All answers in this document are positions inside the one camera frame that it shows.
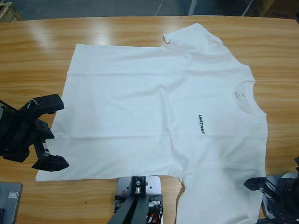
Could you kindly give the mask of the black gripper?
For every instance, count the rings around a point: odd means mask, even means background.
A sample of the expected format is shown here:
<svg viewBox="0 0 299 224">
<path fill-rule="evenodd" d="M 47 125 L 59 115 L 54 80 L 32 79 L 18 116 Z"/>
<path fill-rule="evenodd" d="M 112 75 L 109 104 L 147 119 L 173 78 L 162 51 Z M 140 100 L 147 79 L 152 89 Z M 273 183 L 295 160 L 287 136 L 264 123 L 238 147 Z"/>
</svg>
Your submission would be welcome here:
<svg viewBox="0 0 299 224">
<path fill-rule="evenodd" d="M 30 100 L 21 109 L 0 102 L 0 155 L 6 160 L 24 162 L 29 147 L 34 146 L 37 170 L 63 170 L 69 163 L 62 156 L 51 155 L 45 148 L 47 139 L 54 135 L 48 124 L 39 119 L 50 114 L 50 100 Z"/>
<path fill-rule="evenodd" d="M 243 184 L 251 191 L 263 191 L 264 207 L 275 218 L 296 219 L 288 210 L 299 209 L 299 178 L 295 176 L 253 177 Z"/>
</svg>

